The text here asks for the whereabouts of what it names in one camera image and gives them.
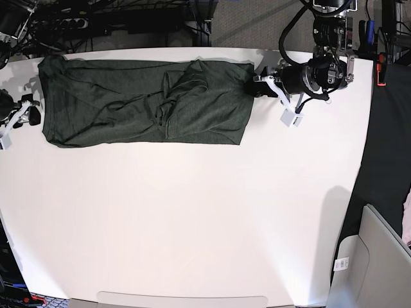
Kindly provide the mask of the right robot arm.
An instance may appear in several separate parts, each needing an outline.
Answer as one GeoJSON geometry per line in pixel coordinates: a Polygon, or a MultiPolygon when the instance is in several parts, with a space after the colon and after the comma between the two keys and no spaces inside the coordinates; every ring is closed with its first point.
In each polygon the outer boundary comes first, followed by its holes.
{"type": "Polygon", "coordinates": [[[20,36],[28,26],[39,1],[1,1],[1,69],[22,44],[20,36]]]}

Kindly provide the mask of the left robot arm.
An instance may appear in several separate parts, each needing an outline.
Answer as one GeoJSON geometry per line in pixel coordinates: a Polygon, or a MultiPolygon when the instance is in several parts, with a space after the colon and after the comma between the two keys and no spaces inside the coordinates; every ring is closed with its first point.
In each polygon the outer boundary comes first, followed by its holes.
{"type": "Polygon", "coordinates": [[[272,81],[285,95],[305,94],[310,99],[327,100],[329,94],[343,89],[353,81],[353,18],[357,1],[302,1],[302,8],[289,22],[279,38],[281,61],[275,67],[266,66],[246,83],[246,93],[256,98],[278,98],[268,83],[272,81]],[[315,42],[312,58],[299,63],[290,58],[284,42],[306,13],[313,14],[312,35],[315,42]]]}

